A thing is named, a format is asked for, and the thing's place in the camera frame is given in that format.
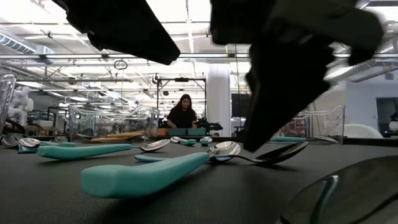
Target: wall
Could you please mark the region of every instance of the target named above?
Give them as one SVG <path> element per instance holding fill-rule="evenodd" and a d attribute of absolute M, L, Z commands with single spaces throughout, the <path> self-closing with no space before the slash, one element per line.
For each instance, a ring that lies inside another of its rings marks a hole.
<path fill-rule="evenodd" d="M 378 129 L 376 98 L 398 97 L 398 84 L 350 83 L 347 84 L 347 96 L 348 124 L 364 124 Z"/>

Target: white pillar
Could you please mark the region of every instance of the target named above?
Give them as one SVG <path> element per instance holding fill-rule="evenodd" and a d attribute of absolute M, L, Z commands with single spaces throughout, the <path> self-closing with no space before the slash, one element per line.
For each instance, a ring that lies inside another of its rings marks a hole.
<path fill-rule="evenodd" d="M 220 123 L 221 137 L 231 137 L 231 89 L 228 64 L 210 64 L 207 74 L 206 117 L 210 123 Z"/>

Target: desk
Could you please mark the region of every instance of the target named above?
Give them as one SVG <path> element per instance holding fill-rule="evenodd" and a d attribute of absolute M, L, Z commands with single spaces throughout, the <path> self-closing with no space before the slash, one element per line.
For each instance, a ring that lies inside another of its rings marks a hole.
<path fill-rule="evenodd" d="M 266 144 L 255 155 L 281 147 Z M 152 156 L 176 157 L 204 151 L 169 144 Z M 272 169 L 241 159 L 205 164 L 168 189 L 139 200 L 90 197 L 80 172 L 105 164 L 134 166 L 138 150 L 82 161 L 54 161 L 0 149 L 0 223 L 274 223 L 299 190 L 350 164 L 398 155 L 393 147 L 309 145 Z M 241 151 L 245 156 L 255 156 Z"/>

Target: black table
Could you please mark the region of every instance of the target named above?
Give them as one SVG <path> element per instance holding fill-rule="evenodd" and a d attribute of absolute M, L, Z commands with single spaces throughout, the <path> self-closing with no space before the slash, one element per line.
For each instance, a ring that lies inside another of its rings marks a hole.
<path fill-rule="evenodd" d="M 267 144 L 256 155 L 281 146 Z M 205 149 L 169 144 L 151 155 L 176 157 Z M 289 200 L 317 179 L 359 161 L 398 155 L 398 149 L 312 144 L 271 169 L 241 159 L 205 164 L 168 189 L 137 200 L 93 198 L 81 190 L 83 169 L 139 165 L 137 153 L 54 161 L 0 149 L 0 223 L 274 223 Z"/>

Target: woman with dark hair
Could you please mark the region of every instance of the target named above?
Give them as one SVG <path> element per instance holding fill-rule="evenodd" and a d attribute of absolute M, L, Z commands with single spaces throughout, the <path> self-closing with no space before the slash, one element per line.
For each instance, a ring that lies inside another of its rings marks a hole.
<path fill-rule="evenodd" d="M 167 125 L 170 128 L 197 128 L 197 114 L 192 109 L 192 100 L 188 94 L 181 96 L 180 101 L 170 111 Z"/>

